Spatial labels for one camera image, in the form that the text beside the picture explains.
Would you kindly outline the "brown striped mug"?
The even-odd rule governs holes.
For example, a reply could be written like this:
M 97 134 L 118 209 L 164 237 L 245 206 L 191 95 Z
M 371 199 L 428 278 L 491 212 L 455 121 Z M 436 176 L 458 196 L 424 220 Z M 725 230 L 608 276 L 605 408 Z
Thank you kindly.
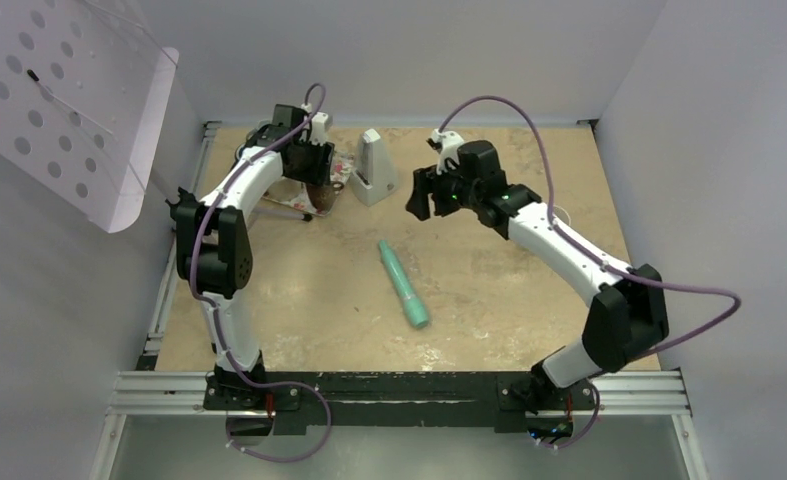
M 306 193 L 312 211 L 320 216 L 325 216 L 333 209 L 335 202 L 344 188 L 342 182 L 332 182 L 327 185 L 306 185 Z

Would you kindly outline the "light green mug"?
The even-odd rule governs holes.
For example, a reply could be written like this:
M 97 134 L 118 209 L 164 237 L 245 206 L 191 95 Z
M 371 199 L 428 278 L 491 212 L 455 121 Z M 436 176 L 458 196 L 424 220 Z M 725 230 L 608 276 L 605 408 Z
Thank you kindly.
M 570 216 L 569 212 L 559 205 L 555 205 L 553 208 L 553 214 L 556 219 L 559 219 L 567 226 L 572 225 L 572 217 Z

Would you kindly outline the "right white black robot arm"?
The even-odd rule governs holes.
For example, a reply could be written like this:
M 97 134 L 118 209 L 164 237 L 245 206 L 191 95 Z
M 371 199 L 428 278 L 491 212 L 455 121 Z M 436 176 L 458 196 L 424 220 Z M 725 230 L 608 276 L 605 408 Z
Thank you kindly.
M 414 171 L 407 211 L 421 221 L 473 211 L 482 225 L 539 257 L 588 308 L 580 338 L 536 363 L 518 398 L 553 407 L 579 381 L 617 372 L 667 338 L 664 293 L 650 284 L 660 280 L 657 270 L 634 268 L 549 217 L 537 193 L 508 182 L 491 142 L 442 134 L 428 144 L 438 162 Z

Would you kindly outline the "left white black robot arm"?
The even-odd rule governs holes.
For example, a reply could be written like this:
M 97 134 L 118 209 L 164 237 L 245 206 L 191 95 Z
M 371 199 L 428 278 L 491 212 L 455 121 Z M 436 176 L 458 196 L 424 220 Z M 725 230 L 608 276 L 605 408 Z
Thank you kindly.
M 328 114 L 308 103 L 276 105 L 270 122 L 247 138 L 214 190 L 197 198 L 181 189 L 170 206 L 178 275 L 199 301 L 215 348 L 213 378 L 244 409 L 258 407 L 267 395 L 261 350 L 242 302 L 254 266 L 247 221 L 280 180 L 329 182 L 331 123 Z

